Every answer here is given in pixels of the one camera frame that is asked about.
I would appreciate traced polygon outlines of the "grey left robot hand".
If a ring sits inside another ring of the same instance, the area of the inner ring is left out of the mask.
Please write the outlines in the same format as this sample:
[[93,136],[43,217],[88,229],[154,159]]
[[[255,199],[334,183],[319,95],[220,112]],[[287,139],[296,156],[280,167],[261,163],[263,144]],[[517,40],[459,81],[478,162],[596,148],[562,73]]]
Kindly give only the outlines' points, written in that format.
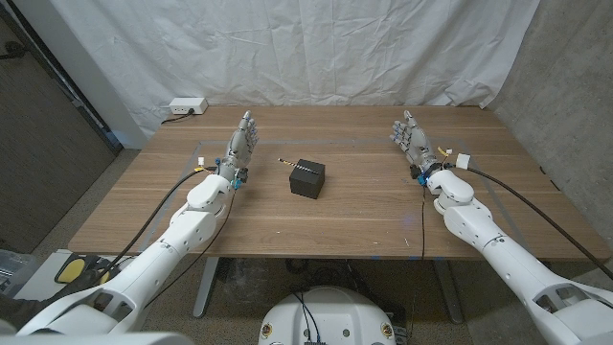
[[232,181],[239,170],[245,169],[258,143],[257,124],[252,112],[247,110],[242,116],[238,128],[228,142],[225,155],[222,157],[218,174]]

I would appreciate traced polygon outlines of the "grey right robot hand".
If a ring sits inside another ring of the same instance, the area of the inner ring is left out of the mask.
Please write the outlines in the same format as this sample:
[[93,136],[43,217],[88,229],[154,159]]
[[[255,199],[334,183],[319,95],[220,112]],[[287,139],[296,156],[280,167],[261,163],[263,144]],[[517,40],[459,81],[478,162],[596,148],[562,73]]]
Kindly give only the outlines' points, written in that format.
[[390,139],[404,152],[410,164],[412,178],[427,179],[442,167],[442,163],[436,157],[427,135],[411,112],[405,110],[403,116],[403,122],[394,122]]

